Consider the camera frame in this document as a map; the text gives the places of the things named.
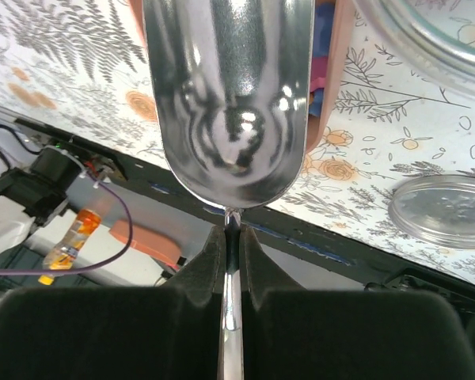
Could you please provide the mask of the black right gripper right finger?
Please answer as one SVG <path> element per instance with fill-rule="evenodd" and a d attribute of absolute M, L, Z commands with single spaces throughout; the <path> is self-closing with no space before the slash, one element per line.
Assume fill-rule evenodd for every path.
<path fill-rule="evenodd" d="M 475 357 L 447 301 L 423 291 L 309 291 L 244 228 L 247 379 L 475 379 Z"/>

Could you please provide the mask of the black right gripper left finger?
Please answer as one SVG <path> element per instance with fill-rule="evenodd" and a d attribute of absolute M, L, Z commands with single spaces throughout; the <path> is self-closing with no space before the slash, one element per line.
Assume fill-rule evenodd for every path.
<path fill-rule="evenodd" d="M 159 287 L 22 288 L 0 304 L 0 379 L 215 379 L 222 228 Z"/>

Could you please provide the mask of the silver metal scoop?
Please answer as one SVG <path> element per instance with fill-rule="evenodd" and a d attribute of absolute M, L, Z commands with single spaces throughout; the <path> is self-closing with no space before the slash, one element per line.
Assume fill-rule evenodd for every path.
<path fill-rule="evenodd" d="M 165 159 L 224 212 L 218 374 L 245 368 L 244 211 L 277 200 L 306 152 L 311 1 L 145 1 L 142 19 Z"/>

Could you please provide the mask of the clear glass jar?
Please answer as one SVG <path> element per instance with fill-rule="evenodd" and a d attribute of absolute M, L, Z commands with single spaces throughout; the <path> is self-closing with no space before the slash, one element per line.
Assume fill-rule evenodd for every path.
<path fill-rule="evenodd" d="M 412 68 L 475 100 L 475 1 L 356 1 L 355 7 Z"/>

